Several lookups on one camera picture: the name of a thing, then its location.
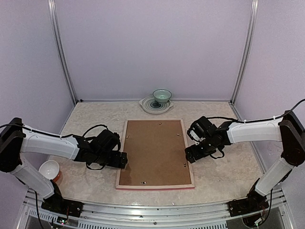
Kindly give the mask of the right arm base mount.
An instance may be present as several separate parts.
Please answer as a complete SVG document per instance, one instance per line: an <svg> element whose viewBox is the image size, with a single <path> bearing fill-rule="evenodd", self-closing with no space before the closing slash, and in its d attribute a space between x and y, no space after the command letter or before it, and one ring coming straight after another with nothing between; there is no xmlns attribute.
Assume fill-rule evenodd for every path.
<svg viewBox="0 0 305 229"><path fill-rule="evenodd" d="M255 191L255 185L257 183L258 180L253 184L245 198L234 199L227 203L231 217L240 216L269 208L266 195L262 196Z"/></svg>

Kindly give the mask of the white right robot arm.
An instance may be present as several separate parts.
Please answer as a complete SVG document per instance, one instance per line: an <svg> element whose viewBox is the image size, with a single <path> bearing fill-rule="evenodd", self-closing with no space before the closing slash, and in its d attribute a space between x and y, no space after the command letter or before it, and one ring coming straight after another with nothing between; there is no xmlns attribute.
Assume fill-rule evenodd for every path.
<svg viewBox="0 0 305 229"><path fill-rule="evenodd" d="M282 143L283 151L269 170L253 185L244 200L244 208L255 211L261 206L266 195L305 161L305 129L294 112L252 121L238 121L227 118L220 126L213 124L209 117L202 116L194 121L187 135L195 141L185 149L186 160L190 163L210 156L225 146L242 142L276 141Z"/></svg>

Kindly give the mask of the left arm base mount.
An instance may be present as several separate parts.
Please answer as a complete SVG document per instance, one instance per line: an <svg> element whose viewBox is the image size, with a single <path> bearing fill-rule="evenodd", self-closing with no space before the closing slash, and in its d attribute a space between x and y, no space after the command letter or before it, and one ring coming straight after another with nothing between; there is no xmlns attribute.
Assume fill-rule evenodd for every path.
<svg viewBox="0 0 305 229"><path fill-rule="evenodd" d="M57 184L51 181L54 194L49 198L44 198L41 208L51 212L66 215L67 217L77 217L81 215L83 203L75 200L64 199L61 195L60 189Z"/></svg>

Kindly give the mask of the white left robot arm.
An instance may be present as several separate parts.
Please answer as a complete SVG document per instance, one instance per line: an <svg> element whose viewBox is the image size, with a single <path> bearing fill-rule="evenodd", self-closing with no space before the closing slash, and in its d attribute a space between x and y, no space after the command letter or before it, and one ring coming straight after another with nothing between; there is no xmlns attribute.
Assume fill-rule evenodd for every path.
<svg viewBox="0 0 305 229"><path fill-rule="evenodd" d="M59 156L84 162L87 167L96 163L102 168L124 169L128 162L127 154L120 151L120 136L107 126L92 137L43 132L23 124L22 119L17 117L0 128L0 170L14 175L36 191L56 212L66 209L66 200L55 182L45 178L24 157L25 153Z"/></svg>

